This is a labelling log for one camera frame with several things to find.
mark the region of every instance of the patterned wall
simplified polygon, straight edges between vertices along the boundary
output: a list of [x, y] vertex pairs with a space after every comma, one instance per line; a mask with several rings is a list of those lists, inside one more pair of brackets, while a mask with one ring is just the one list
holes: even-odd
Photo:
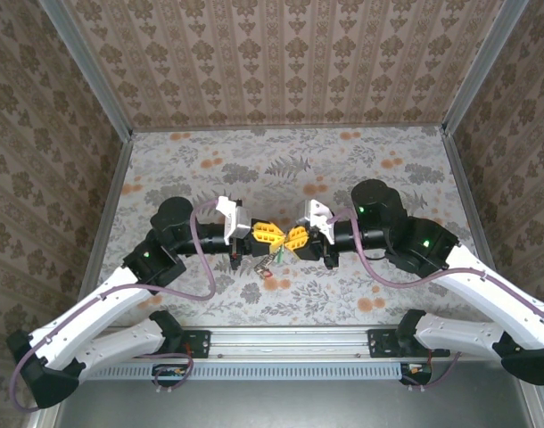
[[455, 133], [498, 269], [544, 300], [544, 1], [531, 0]]
[[439, 123], [503, 0], [66, 0], [138, 130]]
[[76, 301], [119, 151], [38, 3], [0, 1], [0, 427], [21, 423], [4, 338]]

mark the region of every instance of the yellow block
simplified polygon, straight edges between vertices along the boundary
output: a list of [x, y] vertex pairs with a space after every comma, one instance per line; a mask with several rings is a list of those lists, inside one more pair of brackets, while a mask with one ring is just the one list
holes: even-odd
[[268, 243], [269, 253], [273, 253], [284, 243], [286, 236], [274, 223], [255, 223], [252, 227], [252, 236], [259, 243]]
[[308, 241], [308, 232], [304, 226], [297, 226], [288, 233], [287, 241], [284, 243], [290, 251], [298, 250], [299, 248], [306, 245]]

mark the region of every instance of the purple cable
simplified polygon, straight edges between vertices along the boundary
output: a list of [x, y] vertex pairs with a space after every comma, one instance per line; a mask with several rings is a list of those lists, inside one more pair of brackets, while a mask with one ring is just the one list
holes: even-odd
[[359, 225], [358, 221], [355, 218], [355, 211], [348, 208], [344, 211], [340, 212], [336, 216], [330, 218], [327, 220], [327, 224], [331, 225], [335, 223], [340, 218], [347, 217], [351, 221], [351, 228], [353, 229], [353, 241], [355, 243], [355, 249], [358, 252], [359, 260], [361, 261], [361, 264], [365, 268], [365, 270], [368, 272], [369, 275], [371, 275], [376, 281], [379, 283], [391, 287], [391, 288], [397, 288], [397, 289], [404, 289], [404, 288], [413, 288], [417, 287], [422, 284], [429, 283], [431, 281], [434, 281], [435, 279], [441, 278], [446, 275], [452, 275], [452, 274], [472, 274], [477, 275], [480, 278], [484, 278], [491, 283], [497, 285], [499, 288], [501, 288], [503, 291], [507, 292], [509, 295], [511, 295], [514, 299], [518, 300], [520, 303], [522, 303], [526, 308], [531, 310], [534, 314], [544, 319], [544, 311], [539, 309], [537, 306], [531, 304], [527, 299], [522, 297], [520, 294], [509, 288], [507, 285], [502, 283], [498, 280], [498, 278], [490, 275], [484, 275], [484, 272], [473, 269], [471, 267], [455, 267], [452, 269], [442, 270], [440, 272], [436, 272], [432, 275], [429, 275], [425, 278], [418, 279], [416, 281], [410, 282], [410, 283], [394, 283], [392, 281], [388, 281], [382, 276], [379, 276], [371, 267], [369, 262], [367, 261], [367, 258], [365, 257], [365, 254], [363, 253], [363, 245], [361, 244], [361, 235], [359, 233]]
[[201, 258], [202, 266], [204, 267], [205, 272], [207, 273], [207, 276], [209, 277], [209, 283], [210, 283], [210, 291], [209, 294], [206, 296], [195, 296], [193, 294], [189, 294], [186, 292], [179, 292], [177, 290], [171, 290], [168, 288], [159, 287], [157, 285], [149, 285], [149, 284], [125, 284], [125, 285], [116, 285], [112, 287], [110, 290], [101, 293], [99, 296], [96, 296], [93, 300], [88, 301], [86, 304], [82, 305], [78, 309], [76, 309], [74, 312], [72, 312], [66, 319], [64, 319], [60, 324], [58, 324], [49, 334], [47, 334], [44, 339], [42, 339], [39, 343], [34, 345], [24, 356], [21, 358], [21, 360], [17, 363], [16, 367], [14, 368], [14, 371], [12, 372], [11, 381], [9, 385], [9, 395], [11, 397], [12, 405], [24, 413], [33, 413], [38, 410], [40, 410], [39, 407], [24, 407], [21, 403], [18, 402], [16, 399], [16, 383], [18, 381], [19, 374], [21, 372], [21, 369], [24, 367], [26, 362], [36, 354], [36, 352], [42, 348], [47, 342], [50, 342], [52, 338], [58, 334], [66, 325], [68, 325], [74, 318], [78, 317], [80, 314], [82, 314], [84, 311], [86, 311], [88, 308], [91, 308], [94, 306], [98, 301], [101, 301], [105, 299], [110, 294], [113, 294], [115, 292], [121, 291], [121, 290], [127, 290], [129, 288], [137, 288], [142, 290], [149, 290], [150, 292], [165, 292], [167, 294], [171, 294], [177, 297], [182, 297], [189, 300], [196, 300], [196, 301], [204, 301], [211, 299], [216, 292], [216, 283], [215, 278], [212, 274], [212, 271], [210, 270], [209, 262], [207, 261], [207, 258], [205, 257], [204, 253], [202, 252], [201, 242], [199, 241], [199, 235], [197, 234], [197, 225], [196, 225], [196, 216], [199, 211], [216, 206], [218, 203], [218, 200], [208, 201], [205, 202], [193, 209], [193, 212], [191, 212], [191, 219], [190, 219], [190, 226], [191, 226], [191, 234], [193, 235], [193, 243], [194, 248], [197, 251], [197, 254]]
[[432, 382], [428, 383], [427, 385], [421, 385], [419, 382], [417, 382], [412, 377], [408, 377], [408, 376], [405, 376], [405, 375], [403, 375], [403, 379], [407, 379], [409, 382], [413, 383], [412, 385], [409, 385], [409, 386], [411, 386], [412, 388], [418, 388], [420, 391], [426, 390], [427, 388], [433, 388], [433, 387], [437, 386], [438, 384], [444, 382], [444, 380], [447, 378], [449, 373], [452, 371], [452, 369], [456, 365], [456, 363], [457, 363], [457, 361], [458, 361], [458, 359], [460, 358], [461, 355], [462, 354], [460, 352], [457, 352], [456, 355], [454, 356], [454, 358], [452, 359], [452, 361], [450, 362], [449, 367], [447, 368], [447, 370], [443, 374], [441, 374], [441, 376], [436, 381], [432, 381]]
[[173, 370], [173, 369], [171, 367], [162, 367], [160, 370], [157, 370], [155, 372], [155, 376], [153, 377], [153, 384], [157, 388], [160, 388], [160, 389], [162, 389], [164, 391], [169, 391], [169, 392], [183, 386], [183, 383], [185, 383], [185, 381], [191, 375], [191, 373], [193, 372], [193, 368], [194, 368], [193, 359], [191, 358], [190, 355], [187, 355], [187, 354], [179, 354], [179, 353], [149, 354], [149, 355], [143, 355], [140, 358], [186, 358], [189, 361], [187, 371], [185, 372], [185, 374], [183, 374], [183, 377], [181, 378], [181, 380], [179, 380], [177, 383], [175, 383], [173, 386], [170, 386], [170, 387], [164, 387], [164, 386], [159, 385], [159, 376], [161, 375], [161, 373], [168, 372], [169, 370]]

